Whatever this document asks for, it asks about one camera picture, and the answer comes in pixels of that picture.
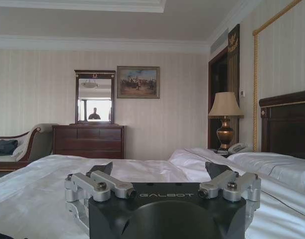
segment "dark wooden headboard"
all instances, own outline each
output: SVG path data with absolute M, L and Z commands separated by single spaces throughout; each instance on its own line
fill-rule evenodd
M 305 91 L 259 101 L 261 151 L 305 159 Z

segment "painting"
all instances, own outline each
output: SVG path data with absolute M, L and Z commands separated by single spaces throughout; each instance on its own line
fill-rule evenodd
M 159 99 L 159 67 L 118 66 L 117 98 Z

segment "striped wallpaper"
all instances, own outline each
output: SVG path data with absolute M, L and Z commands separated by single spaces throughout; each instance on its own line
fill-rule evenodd
M 252 144 L 253 36 L 252 31 L 292 0 L 264 0 L 240 24 L 240 141 Z M 305 0 L 259 35 L 259 99 L 305 90 Z M 258 110 L 258 149 L 261 117 Z
M 206 145 L 205 54 L 0 49 L 0 135 L 37 123 L 74 122 L 74 69 L 160 66 L 160 99 L 117 99 L 126 158 L 167 160 L 177 148 Z

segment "white pillow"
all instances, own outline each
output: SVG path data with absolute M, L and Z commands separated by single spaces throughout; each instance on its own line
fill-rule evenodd
M 26 143 L 27 134 L 17 139 L 17 146 L 20 147 L 22 144 Z
M 305 191 L 305 159 L 277 153 L 236 153 L 227 159 L 249 172 L 269 175 L 293 188 Z
M 13 157 L 18 157 L 18 156 L 24 151 L 24 148 L 25 148 L 24 146 L 25 146 L 25 144 L 22 143 L 19 147 L 17 147 L 17 148 L 14 150 L 12 156 L 13 156 Z

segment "metal bracket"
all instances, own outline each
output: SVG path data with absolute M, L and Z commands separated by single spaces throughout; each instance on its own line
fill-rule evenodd
M 66 209 L 88 235 L 89 219 L 85 209 L 88 207 L 88 199 L 93 197 L 97 202 L 107 201 L 111 197 L 111 190 L 118 198 L 128 199 L 136 195 L 132 183 L 120 181 L 99 170 L 92 172 L 90 177 L 75 173 L 65 179 Z
M 236 172 L 226 170 L 211 181 L 200 183 L 198 194 L 204 199 L 216 198 L 222 189 L 223 198 L 230 202 L 238 202 L 243 197 L 247 202 L 245 228 L 248 228 L 260 207 L 261 179 L 254 173 L 237 176 Z

